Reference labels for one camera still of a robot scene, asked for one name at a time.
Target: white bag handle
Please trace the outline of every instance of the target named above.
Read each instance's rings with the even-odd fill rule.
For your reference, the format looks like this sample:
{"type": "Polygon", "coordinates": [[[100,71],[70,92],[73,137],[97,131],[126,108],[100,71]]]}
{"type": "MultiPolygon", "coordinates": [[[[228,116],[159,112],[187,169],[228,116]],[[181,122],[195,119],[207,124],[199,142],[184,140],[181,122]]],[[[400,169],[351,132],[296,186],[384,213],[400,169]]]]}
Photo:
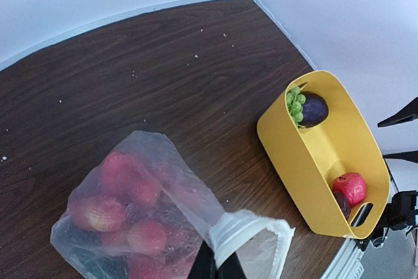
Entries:
{"type": "Polygon", "coordinates": [[[265,229],[280,239],[269,276],[271,279],[279,278],[295,229],[290,228],[285,220],[259,217],[249,210],[226,212],[210,229],[210,244],[214,251],[216,267],[220,268],[228,257],[265,229]]]}

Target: gray floor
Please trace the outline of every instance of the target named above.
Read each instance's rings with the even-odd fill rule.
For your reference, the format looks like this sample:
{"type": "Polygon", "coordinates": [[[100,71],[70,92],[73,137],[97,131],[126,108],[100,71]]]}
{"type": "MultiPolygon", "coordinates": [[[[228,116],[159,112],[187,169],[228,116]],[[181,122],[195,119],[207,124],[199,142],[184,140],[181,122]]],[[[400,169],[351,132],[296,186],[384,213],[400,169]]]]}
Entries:
{"type": "Polygon", "coordinates": [[[361,263],[364,273],[361,279],[416,279],[415,250],[411,238],[405,239],[405,231],[389,231],[382,248],[371,245],[364,253],[361,263]]]}

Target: plastic bag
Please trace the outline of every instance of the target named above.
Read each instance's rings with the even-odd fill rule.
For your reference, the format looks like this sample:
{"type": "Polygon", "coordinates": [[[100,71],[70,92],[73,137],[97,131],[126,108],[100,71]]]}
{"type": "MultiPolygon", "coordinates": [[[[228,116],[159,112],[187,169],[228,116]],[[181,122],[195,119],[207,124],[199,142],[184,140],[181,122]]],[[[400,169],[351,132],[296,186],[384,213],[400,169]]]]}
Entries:
{"type": "Polygon", "coordinates": [[[70,194],[51,243],[85,278],[187,278],[205,240],[219,267],[237,252],[246,276],[278,278],[293,229],[225,213],[164,135],[135,131],[70,194]]]}

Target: yellow container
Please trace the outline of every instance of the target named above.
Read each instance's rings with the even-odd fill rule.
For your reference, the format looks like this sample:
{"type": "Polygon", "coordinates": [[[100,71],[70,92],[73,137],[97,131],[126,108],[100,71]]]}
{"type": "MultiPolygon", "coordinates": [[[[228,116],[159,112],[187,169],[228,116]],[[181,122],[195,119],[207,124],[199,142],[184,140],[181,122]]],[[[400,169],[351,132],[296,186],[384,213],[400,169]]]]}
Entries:
{"type": "Polygon", "coordinates": [[[261,116],[257,132],[283,184],[314,233],[358,239],[370,235],[389,197],[389,173],[365,120],[335,76],[314,71],[290,83],[261,116]],[[329,107],[328,118],[309,129],[299,129],[293,123],[286,105],[286,93],[303,84],[302,92],[322,96],[329,107]],[[368,188],[366,199],[351,209],[348,220],[332,194],[334,180],[346,172],[360,173],[368,188]],[[364,210],[370,209],[367,204],[373,205],[370,211],[364,210]],[[359,225],[361,212],[367,216],[359,225]]]}

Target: dark wood tabletop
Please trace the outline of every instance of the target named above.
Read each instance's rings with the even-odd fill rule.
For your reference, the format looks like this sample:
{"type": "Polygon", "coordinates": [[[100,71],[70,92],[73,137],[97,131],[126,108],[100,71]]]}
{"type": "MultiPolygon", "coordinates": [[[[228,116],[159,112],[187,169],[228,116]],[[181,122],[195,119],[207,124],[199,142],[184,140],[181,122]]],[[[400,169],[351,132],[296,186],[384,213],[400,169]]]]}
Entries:
{"type": "Polygon", "coordinates": [[[308,71],[251,0],[144,14],[2,71],[2,278],[80,278],[50,245],[51,226],[71,190],[139,129],[165,133],[227,210],[287,220],[296,233],[282,277],[319,278],[342,239],[309,230],[255,130],[308,71]]]}

